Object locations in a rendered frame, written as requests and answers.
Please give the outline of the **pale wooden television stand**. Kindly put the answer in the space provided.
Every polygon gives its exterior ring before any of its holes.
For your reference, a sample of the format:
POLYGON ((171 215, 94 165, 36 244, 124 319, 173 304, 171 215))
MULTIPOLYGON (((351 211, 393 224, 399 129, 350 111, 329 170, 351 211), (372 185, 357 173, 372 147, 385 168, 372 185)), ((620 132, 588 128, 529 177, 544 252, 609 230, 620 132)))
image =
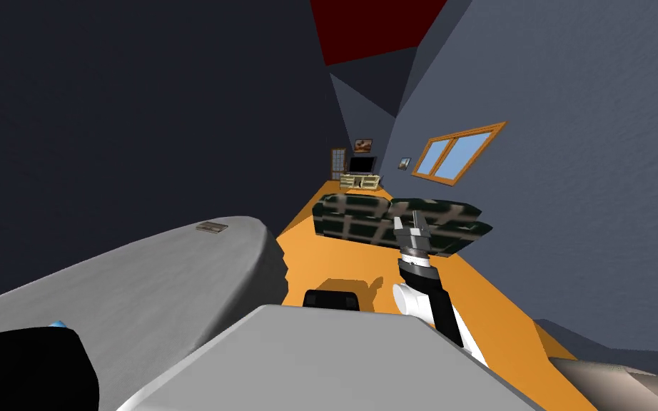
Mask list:
POLYGON ((381 176, 374 173, 377 156, 353 156, 349 159, 348 169, 340 176, 341 188, 376 190, 381 176))

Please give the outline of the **grey round table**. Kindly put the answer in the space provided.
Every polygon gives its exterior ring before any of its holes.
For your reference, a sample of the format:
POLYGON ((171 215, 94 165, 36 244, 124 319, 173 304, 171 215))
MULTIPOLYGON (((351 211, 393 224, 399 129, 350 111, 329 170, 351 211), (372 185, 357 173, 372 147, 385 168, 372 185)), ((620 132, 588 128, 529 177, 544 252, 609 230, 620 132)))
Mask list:
POLYGON ((123 245, 0 295, 0 332, 60 320, 81 337, 116 411, 218 333, 288 293, 275 236, 257 218, 223 217, 123 245))

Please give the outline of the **orange framed window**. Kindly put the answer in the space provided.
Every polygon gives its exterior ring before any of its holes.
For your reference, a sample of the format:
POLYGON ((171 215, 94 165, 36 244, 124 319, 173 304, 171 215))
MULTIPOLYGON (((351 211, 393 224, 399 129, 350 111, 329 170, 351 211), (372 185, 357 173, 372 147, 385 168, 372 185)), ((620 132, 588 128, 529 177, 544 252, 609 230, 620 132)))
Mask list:
POLYGON ((454 186, 506 125, 504 121, 431 138, 418 158, 412 175, 454 186))

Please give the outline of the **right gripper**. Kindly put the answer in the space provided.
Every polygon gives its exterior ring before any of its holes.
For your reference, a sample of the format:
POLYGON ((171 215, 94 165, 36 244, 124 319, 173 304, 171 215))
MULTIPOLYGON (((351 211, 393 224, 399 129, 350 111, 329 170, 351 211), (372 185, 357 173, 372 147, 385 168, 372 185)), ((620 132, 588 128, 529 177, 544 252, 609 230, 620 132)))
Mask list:
POLYGON ((413 226, 404 227, 400 217, 394 217, 393 233, 399 248, 420 249, 420 251, 431 251, 431 233, 425 230, 425 217, 420 210, 414 210, 413 226))

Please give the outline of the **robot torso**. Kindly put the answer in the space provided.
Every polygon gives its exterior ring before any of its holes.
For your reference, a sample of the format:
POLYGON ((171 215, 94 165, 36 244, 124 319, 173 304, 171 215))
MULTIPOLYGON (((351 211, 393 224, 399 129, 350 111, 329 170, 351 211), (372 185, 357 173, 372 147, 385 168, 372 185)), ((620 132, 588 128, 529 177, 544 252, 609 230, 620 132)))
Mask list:
POLYGON ((544 411, 398 288, 400 314, 284 305, 224 311, 117 411, 544 411))

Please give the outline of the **beige upholstered furniture piece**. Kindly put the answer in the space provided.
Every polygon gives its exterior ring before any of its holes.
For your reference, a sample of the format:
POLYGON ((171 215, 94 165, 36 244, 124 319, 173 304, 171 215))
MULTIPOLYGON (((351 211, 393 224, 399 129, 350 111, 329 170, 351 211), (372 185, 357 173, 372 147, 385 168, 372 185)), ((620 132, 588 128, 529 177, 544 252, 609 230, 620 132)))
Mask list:
POLYGON ((624 365, 549 361, 597 411, 658 411, 658 375, 624 365))

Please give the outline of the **dark green plaid sofa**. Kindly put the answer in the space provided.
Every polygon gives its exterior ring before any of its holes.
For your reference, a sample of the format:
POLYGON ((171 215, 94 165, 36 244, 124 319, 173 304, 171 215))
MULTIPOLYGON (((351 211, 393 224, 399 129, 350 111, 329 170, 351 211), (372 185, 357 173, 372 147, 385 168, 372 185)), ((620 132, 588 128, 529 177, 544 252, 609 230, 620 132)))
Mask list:
POLYGON ((322 196, 312 207, 313 229, 319 236, 398 249, 394 217, 408 227, 414 211, 430 229, 430 255, 449 257, 492 230, 478 219, 481 210, 468 203, 351 193, 322 196))

